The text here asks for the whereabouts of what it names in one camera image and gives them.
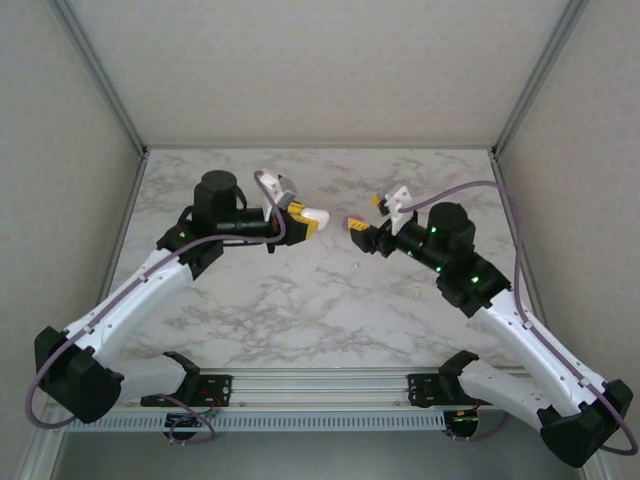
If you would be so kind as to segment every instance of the marble surface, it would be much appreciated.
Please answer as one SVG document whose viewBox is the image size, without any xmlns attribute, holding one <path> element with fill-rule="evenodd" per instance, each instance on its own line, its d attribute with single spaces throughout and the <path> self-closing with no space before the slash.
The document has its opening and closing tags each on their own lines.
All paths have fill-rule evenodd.
<svg viewBox="0 0 640 480">
<path fill-rule="evenodd" d="M 434 273 L 398 252 L 364 254 L 342 229 L 346 214 L 379 224 L 369 197 L 395 183 L 421 199 L 493 179 L 481 150 L 154 150 L 114 285 L 192 203 L 203 173 L 233 172 L 249 203 L 259 205 L 252 173 L 260 168 L 293 179 L 301 202 L 329 210 L 329 226 L 274 255 L 263 246 L 227 249 L 167 300 L 123 356 L 176 350 L 207 368 L 399 367 L 438 366 L 467 349 L 494 365 L 515 364 L 440 296 Z M 498 194 L 474 189 L 452 198 L 476 223 L 478 251 L 511 277 L 514 250 Z"/>
</svg>

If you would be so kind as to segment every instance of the mounting plate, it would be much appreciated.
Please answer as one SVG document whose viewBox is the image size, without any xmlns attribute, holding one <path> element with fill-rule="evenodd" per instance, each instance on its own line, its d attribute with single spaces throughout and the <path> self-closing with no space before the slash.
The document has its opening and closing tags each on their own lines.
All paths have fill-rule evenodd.
<svg viewBox="0 0 640 480">
<path fill-rule="evenodd" d="M 409 382 L 409 403 L 414 407 L 428 408 L 433 406 L 471 406 L 475 407 L 476 399 L 465 394 L 455 398 L 449 397 L 440 386 L 440 375 L 437 373 L 414 373 L 407 375 Z"/>
<path fill-rule="evenodd" d="M 231 375 L 200 375 L 196 393 L 186 403 L 190 407 L 210 407 L 212 402 L 216 402 L 216 406 L 228 407 L 232 382 L 233 377 Z M 171 402 L 165 401 L 164 398 L 150 395 L 142 397 L 140 405 L 143 407 L 167 407 L 171 405 Z"/>
</svg>

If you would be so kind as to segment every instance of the purple cable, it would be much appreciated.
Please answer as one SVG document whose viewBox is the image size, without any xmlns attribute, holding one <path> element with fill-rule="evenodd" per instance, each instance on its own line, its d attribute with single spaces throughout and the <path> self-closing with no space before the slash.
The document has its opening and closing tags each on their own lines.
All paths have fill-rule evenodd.
<svg viewBox="0 0 640 480">
<path fill-rule="evenodd" d="M 173 443 L 174 438 L 173 438 L 173 431 L 176 429 L 176 427 L 181 424 L 182 422 L 184 422 L 185 420 L 189 419 L 189 418 L 196 418 L 198 420 L 200 420 L 211 432 L 211 435 L 209 435 L 206 438 L 202 438 L 202 439 L 195 439 L 195 440 L 182 440 L 182 446 L 185 445 L 197 445 L 198 443 L 207 443 L 210 442 L 211 440 L 213 440 L 214 438 L 216 438 L 216 431 L 213 429 L 213 425 L 211 425 L 211 422 L 209 421 L 208 418 L 206 418 L 204 415 L 196 412 L 193 408 L 191 408 L 189 405 L 187 405 L 186 403 L 178 400 L 177 398 L 171 396 L 171 395 L 158 395 L 158 397 L 164 398 L 165 400 L 169 400 L 170 402 L 176 404 L 177 406 L 179 406 L 180 408 L 186 410 L 189 415 L 185 415 L 184 417 L 179 418 L 178 420 L 176 420 L 175 422 L 173 422 L 173 424 L 171 425 L 171 428 L 169 429 L 169 441 L 171 443 Z"/>
<path fill-rule="evenodd" d="M 478 442 L 480 440 L 486 440 L 487 438 L 493 437 L 496 433 L 500 433 L 502 430 L 504 430 L 506 426 L 509 425 L 510 421 L 511 415 L 505 412 L 504 417 L 502 417 L 500 423 L 488 432 L 481 433 L 480 435 L 474 435 L 473 437 L 459 437 L 457 435 L 449 434 L 447 434 L 447 437 L 449 437 L 454 442 Z"/>
<path fill-rule="evenodd" d="M 271 198 L 271 195 L 269 195 L 269 192 L 267 191 L 266 187 L 264 185 L 262 185 L 262 183 L 260 182 L 260 175 L 262 175 L 261 171 L 254 172 L 253 173 L 253 179 L 256 181 L 256 183 L 258 184 L 258 188 L 260 188 L 262 193 L 267 197 L 267 200 L 269 201 L 269 203 L 273 207 L 273 212 L 274 212 L 274 214 L 276 216 L 276 219 L 278 220 L 278 225 L 280 226 L 280 232 L 278 233 L 278 235 L 276 235 L 275 237 L 270 237 L 270 238 L 267 238 L 267 237 L 243 237 L 243 236 L 240 236 L 240 235 L 212 235 L 212 236 L 209 236 L 209 237 L 200 238 L 200 239 L 195 240 L 195 241 L 193 241 L 191 243 L 188 243 L 184 247 L 179 248 L 175 252 L 173 252 L 170 255 L 167 255 L 166 257 L 164 257 L 158 263 L 156 263 L 151 268 L 149 268 L 149 270 L 147 270 L 145 275 L 146 276 L 152 275 L 154 272 L 156 272 L 158 269 L 162 268 L 164 265 L 169 263 L 174 258 L 182 255 L 184 252 L 186 252 L 188 250 L 191 250 L 194 247 L 197 247 L 198 245 L 202 245 L 203 243 L 215 242 L 215 241 L 219 241 L 219 240 L 223 240 L 223 241 L 224 240 L 239 240 L 239 241 L 251 241 L 251 242 L 260 242 L 260 243 L 277 243 L 280 240 L 282 240 L 284 238 L 284 236 L 285 236 L 285 233 L 286 233 L 286 226 L 285 226 L 284 217 L 282 216 L 282 212 L 280 211 L 280 209 L 276 205 L 276 203 L 273 200 L 273 198 Z M 87 325 L 85 327 L 86 330 L 85 329 L 80 330 L 75 335 L 73 335 L 72 337 L 67 339 L 67 341 L 64 342 L 55 352 L 53 352 L 53 354 L 46 360 L 46 362 L 44 362 L 44 364 L 42 365 L 40 370 L 38 370 L 38 372 L 36 373 L 36 376 L 33 378 L 33 381 L 31 382 L 31 385 L 29 385 L 29 388 L 27 389 L 27 395 L 26 395 L 26 398 L 25 398 L 25 401 L 24 401 L 24 412 L 25 412 L 25 415 L 27 416 L 27 420 L 29 420 L 33 425 L 35 425 L 38 428 L 43 428 L 43 429 L 49 429 L 50 430 L 50 429 L 54 429 L 54 428 L 64 427 L 65 425 L 68 425 L 69 423 L 71 423 L 71 422 L 73 422 L 75 420 L 75 417 L 71 417 L 71 418 L 67 418 L 66 420 L 63 420 L 61 422 L 58 422 L 58 423 L 46 423 L 46 422 L 43 422 L 42 420 L 40 420 L 38 417 L 36 417 L 35 413 L 33 412 L 33 397 L 36 394 L 36 390 L 38 388 L 38 385 L 40 385 L 40 382 L 42 381 L 44 376 L 47 374 L 47 372 L 51 369 L 51 366 L 55 363 L 55 361 L 58 358 L 60 358 L 60 356 L 64 352 L 66 352 L 72 345 L 74 345 L 78 341 L 78 339 L 82 338 L 82 336 L 88 330 L 90 331 L 92 328 L 94 328 L 111 310 L 113 310 L 115 308 L 116 305 L 118 305 L 127 295 L 129 295 L 133 290 L 135 290 L 135 288 L 138 285 L 140 285 L 141 283 L 142 283 L 142 280 L 140 278 L 137 278 L 136 280 L 131 282 L 130 285 L 128 285 L 124 290 L 122 290 L 122 292 L 120 292 L 118 295 L 116 295 L 113 298 L 113 300 L 111 300 L 102 310 L 100 310 L 100 312 L 89 323 L 87 323 Z"/>
<path fill-rule="evenodd" d="M 523 241 L 522 241 L 523 239 L 522 222 L 520 217 L 520 209 L 518 208 L 518 203 L 515 197 L 513 196 L 513 194 L 511 193 L 511 191 L 507 189 L 507 187 L 505 187 L 504 185 L 500 185 L 499 183 L 496 183 L 496 182 L 491 182 L 489 180 L 477 180 L 475 182 L 463 183 L 462 185 L 458 185 L 457 187 L 453 187 L 453 188 L 450 188 L 449 190 L 445 190 L 444 192 L 434 197 L 428 198 L 427 200 L 419 202 L 415 205 L 412 205 L 406 208 L 401 208 L 398 211 L 399 213 L 410 213 L 410 212 L 413 212 L 414 210 L 419 210 L 428 205 L 431 205 L 432 203 L 442 200 L 443 198 L 448 197 L 449 195 L 458 193 L 461 190 L 466 190 L 467 188 L 473 188 L 473 187 L 497 188 L 500 191 L 500 193 L 502 193 L 507 199 L 506 203 L 509 206 L 509 209 L 511 210 L 511 214 L 513 215 L 515 228 L 516 228 L 516 241 L 515 241 L 516 259 L 515 259 L 515 267 L 514 267 L 514 273 L 513 273 L 513 296 L 516 301 L 516 309 L 518 310 L 518 314 L 523 319 L 523 323 L 526 323 L 529 321 L 529 317 L 524 311 L 524 307 L 522 305 L 521 293 L 520 293 L 520 271 L 522 269 L 522 256 L 523 256 L 523 248 L 524 248 Z M 584 375 L 582 375 L 582 373 L 580 373 L 580 371 L 569 360 L 567 360 L 565 356 L 560 351 L 558 351 L 558 349 L 554 347 L 551 342 L 549 342 L 549 340 L 547 340 L 547 338 L 542 334 L 540 330 L 538 330 L 535 326 L 532 326 L 530 330 L 531 330 L 531 333 L 535 335 L 535 337 L 538 340 L 540 340 L 540 343 L 542 343 L 545 347 L 547 347 L 547 349 L 549 349 L 549 351 L 560 361 L 560 363 L 562 363 L 562 365 L 564 365 L 567 368 L 567 370 L 569 370 L 579 381 L 585 380 Z M 637 454 L 638 442 L 636 441 L 636 438 L 633 435 L 631 428 L 629 427 L 627 422 L 624 420 L 624 418 L 622 418 L 622 415 L 618 413 L 618 411 L 614 408 L 614 406 L 611 405 L 611 402 L 609 402 L 609 400 L 602 393 L 600 393 L 598 389 L 595 388 L 592 384 L 590 383 L 586 384 L 586 388 L 600 401 L 600 403 L 602 403 L 605 406 L 607 411 L 611 414 L 611 416 L 615 419 L 615 421 L 618 423 L 618 425 L 624 432 L 630 444 L 630 447 L 628 450 L 621 450 L 618 448 L 606 447 L 606 446 L 602 446 L 600 447 L 600 449 L 604 450 L 605 452 L 615 453 L 617 455 L 632 456 Z"/>
</svg>

